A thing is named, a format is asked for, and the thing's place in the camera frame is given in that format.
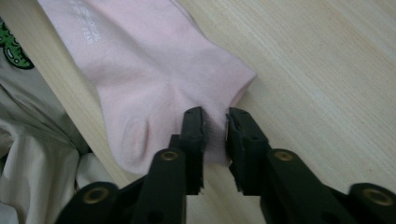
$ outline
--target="brass screw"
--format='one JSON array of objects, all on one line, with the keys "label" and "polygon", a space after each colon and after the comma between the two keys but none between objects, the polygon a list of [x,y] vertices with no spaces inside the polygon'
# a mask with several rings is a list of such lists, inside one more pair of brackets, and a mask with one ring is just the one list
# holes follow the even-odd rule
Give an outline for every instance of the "brass screw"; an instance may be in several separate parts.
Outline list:
[{"label": "brass screw", "polygon": [[393,200],[388,196],[388,194],[379,191],[377,189],[364,189],[363,195],[370,199],[373,203],[383,205],[383,206],[391,206],[393,205]]},{"label": "brass screw", "polygon": [[90,191],[88,191],[83,198],[83,202],[84,203],[99,203],[102,200],[104,200],[108,195],[108,189],[104,188],[104,187],[98,187],[98,188],[94,188],[91,189]]},{"label": "brass screw", "polygon": [[173,161],[178,157],[178,154],[174,151],[166,151],[163,154],[161,154],[161,158],[164,161]]},{"label": "brass screw", "polygon": [[274,156],[282,161],[292,161],[293,160],[293,156],[290,153],[285,152],[285,151],[278,151],[274,154]]}]

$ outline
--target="sock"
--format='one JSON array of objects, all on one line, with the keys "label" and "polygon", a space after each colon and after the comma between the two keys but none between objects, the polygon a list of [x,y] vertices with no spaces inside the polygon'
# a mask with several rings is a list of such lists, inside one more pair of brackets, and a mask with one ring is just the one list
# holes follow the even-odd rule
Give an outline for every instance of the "sock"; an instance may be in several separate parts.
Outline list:
[{"label": "sock", "polygon": [[202,106],[205,162],[226,163],[225,114],[255,77],[208,41],[174,0],[38,0],[82,74],[98,91],[110,150],[144,174]]}]

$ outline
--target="wooden table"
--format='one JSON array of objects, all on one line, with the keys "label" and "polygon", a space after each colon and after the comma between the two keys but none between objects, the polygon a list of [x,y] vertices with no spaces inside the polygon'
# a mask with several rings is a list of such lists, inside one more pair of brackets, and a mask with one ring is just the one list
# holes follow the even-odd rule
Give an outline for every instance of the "wooden table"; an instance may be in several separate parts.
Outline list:
[{"label": "wooden table", "polygon": [[[372,182],[396,192],[396,2],[179,0],[205,35],[258,77],[239,107],[273,147],[290,149],[335,189]],[[94,88],[35,0],[0,0],[0,15],[121,187]],[[227,168],[205,167],[188,223],[262,223],[259,198],[238,194]]]}]

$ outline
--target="green printed design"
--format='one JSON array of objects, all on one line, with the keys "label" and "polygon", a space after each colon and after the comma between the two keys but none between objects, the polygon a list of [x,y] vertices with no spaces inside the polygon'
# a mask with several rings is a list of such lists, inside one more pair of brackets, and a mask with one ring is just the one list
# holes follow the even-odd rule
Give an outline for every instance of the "green printed design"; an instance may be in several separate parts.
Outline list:
[{"label": "green printed design", "polygon": [[7,61],[15,67],[26,70],[35,67],[3,22],[0,22],[0,48],[3,48]]}]

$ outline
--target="table surface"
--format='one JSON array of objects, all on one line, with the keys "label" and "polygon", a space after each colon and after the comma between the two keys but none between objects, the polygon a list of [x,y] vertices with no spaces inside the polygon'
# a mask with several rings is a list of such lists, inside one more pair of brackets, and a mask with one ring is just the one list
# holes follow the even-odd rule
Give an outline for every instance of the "table surface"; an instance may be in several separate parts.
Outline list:
[{"label": "table surface", "polygon": [[[342,192],[359,182],[396,192],[396,1],[179,2],[257,71],[238,107],[273,147],[296,152]],[[112,159],[97,94],[37,1],[0,0],[0,15],[114,180],[135,180]],[[227,168],[206,165],[188,223],[263,223],[259,198],[237,193]]]}]

